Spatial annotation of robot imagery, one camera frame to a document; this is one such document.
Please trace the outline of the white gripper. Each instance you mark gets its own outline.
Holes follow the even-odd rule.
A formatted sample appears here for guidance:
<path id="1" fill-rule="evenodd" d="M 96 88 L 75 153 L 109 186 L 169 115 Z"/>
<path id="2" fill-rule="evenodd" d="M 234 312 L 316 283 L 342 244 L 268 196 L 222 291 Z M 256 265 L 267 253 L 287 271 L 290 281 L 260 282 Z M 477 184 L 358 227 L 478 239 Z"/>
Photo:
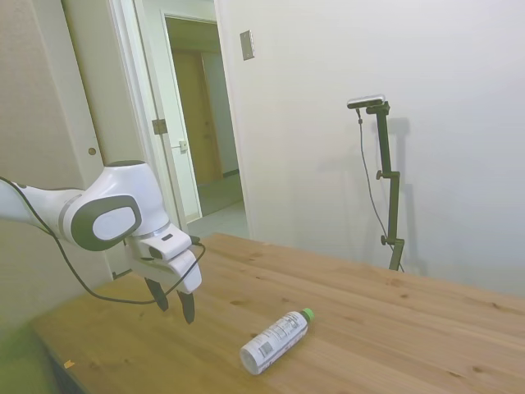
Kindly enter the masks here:
<path id="1" fill-rule="evenodd" d="M 191 242 L 137 241 L 127 242 L 126 257 L 130 268 L 142 277 L 161 311 L 167 311 L 169 303 L 161 284 L 177 284 L 185 321 L 195 319 L 195 291 L 202 283 L 202 276 Z"/>

